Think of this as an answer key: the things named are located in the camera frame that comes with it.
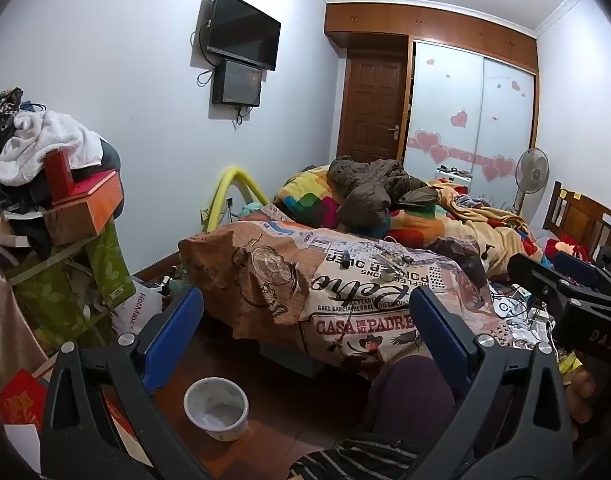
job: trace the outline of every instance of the plastic bucket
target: plastic bucket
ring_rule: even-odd
[[[237,440],[248,428],[248,397],[240,387],[221,377],[192,384],[183,397],[189,420],[222,442]]]

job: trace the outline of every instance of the door handle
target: door handle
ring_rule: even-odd
[[[398,124],[393,128],[388,128],[387,130],[389,132],[394,132],[394,140],[399,140],[399,132],[401,130],[401,127]]]

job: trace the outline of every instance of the finger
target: finger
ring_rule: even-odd
[[[588,422],[592,416],[592,409],[588,406],[587,401],[578,396],[572,388],[565,391],[565,396],[568,399],[568,407],[572,418],[580,424]]]
[[[570,388],[574,391],[574,393],[583,399],[589,399],[594,393],[595,387],[595,380],[591,373],[587,370],[582,370],[579,368],[572,375],[572,383],[570,384]]]

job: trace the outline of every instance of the purple pants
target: purple pants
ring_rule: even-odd
[[[408,356],[372,382],[361,430],[426,449],[454,405],[452,390],[435,362]]]

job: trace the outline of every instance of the sliding wardrobe door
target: sliding wardrobe door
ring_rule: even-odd
[[[405,171],[425,181],[441,165],[472,171],[482,88],[480,55],[417,43]]]
[[[483,71],[481,127],[470,196],[484,197],[492,206],[508,210],[517,196],[517,162],[530,143],[535,78],[492,59],[485,59]]]

